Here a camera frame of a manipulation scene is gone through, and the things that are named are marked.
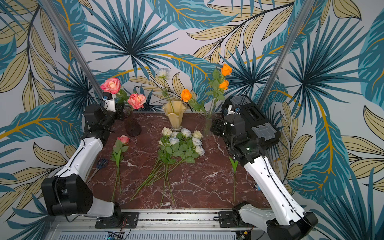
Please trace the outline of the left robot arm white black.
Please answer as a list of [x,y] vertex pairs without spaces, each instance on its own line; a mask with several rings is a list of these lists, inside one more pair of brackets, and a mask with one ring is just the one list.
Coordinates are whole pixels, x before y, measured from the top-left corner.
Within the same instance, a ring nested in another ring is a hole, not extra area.
[[120,218],[118,204],[95,198],[85,181],[99,152],[108,141],[111,127],[123,116],[123,109],[123,104],[117,104],[115,112],[99,104],[86,107],[85,130],[78,149],[55,176],[45,179],[41,184],[50,216],[68,217],[78,214],[93,218]]

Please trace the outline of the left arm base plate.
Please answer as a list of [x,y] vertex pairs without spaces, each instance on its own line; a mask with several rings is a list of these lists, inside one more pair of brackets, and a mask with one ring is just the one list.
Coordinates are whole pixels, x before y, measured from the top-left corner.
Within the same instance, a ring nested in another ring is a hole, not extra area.
[[139,212],[122,212],[119,217],[97,218],[96,229],[135,229]]

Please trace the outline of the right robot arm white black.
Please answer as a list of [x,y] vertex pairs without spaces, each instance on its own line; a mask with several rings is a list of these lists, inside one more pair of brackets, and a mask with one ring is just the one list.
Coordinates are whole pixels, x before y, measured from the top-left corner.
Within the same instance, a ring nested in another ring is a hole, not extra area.
[[261,118],[247,128],[239,114],[213,120],[211,132],[225,140],[228,153],[251,175],[266,197],[271,212],[242,202],[233,207],[238,222],[266,232],[271,240],[302,240],[318,223],[312,212],[306,212],[289,194],[267,158],[267,149],[275,145],[280,132]]

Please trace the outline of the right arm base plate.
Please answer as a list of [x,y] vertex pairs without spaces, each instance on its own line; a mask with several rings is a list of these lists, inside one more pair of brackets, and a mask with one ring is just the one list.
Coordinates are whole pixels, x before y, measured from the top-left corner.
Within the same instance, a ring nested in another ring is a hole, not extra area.
[[221,211],[214,217],[214,221],[219,222],[221,228],[252,228],[240,219],[240,216],[233,211]]

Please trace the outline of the orange rose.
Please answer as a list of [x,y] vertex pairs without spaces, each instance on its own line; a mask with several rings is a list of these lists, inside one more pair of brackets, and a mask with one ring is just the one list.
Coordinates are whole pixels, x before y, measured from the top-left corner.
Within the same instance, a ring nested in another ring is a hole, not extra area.
[[205,101],[198,102],[193,98],[191,92],[187,89],[182,90],[181,100],[185,103],[188,103],[196,112],[205,113],[207,111],[205,108]]
[[212,106],[211,111],[214,112],[216,109],[216,105],[219,101],[224,101],[225,96],[224,93],[228,89],[229,81],[227,80],[213,80],[212,81]]
[[213,80],[226,80],[226,77],[231,75],[232,74],[232,68],[227,65],[227,64],[223,64],[223,66],[219,69],[215,69],[213,74],[212,74],[212,77],[213,77]]

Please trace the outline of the pink rose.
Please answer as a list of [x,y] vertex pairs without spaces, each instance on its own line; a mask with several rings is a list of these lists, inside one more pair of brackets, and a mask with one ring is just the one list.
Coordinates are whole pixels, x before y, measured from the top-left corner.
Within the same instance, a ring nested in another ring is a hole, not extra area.
[[121,183],[121,171],[120,164],[124,159],[124,153],[128,150],[130,138],[125,135],[117,137],[116,142],[113,146],[111,154],[111,160],[116,164],[116,180],[112,195],[112,201],[115,200],[116,191],[118,190],[122,194],[122,183]]
[[147,98],[142,94],[132,94],[127,100],[127,106],[125,107],[125,114],[130,114],[134,110],[139,110],[144,107]]
[[128,100],[127,93],[122,89],[122,83],[117,78],[110,78],[104,81],[101,84],[101,89],[103,92],[110,93],[115,99],[116,103],[126,104]]

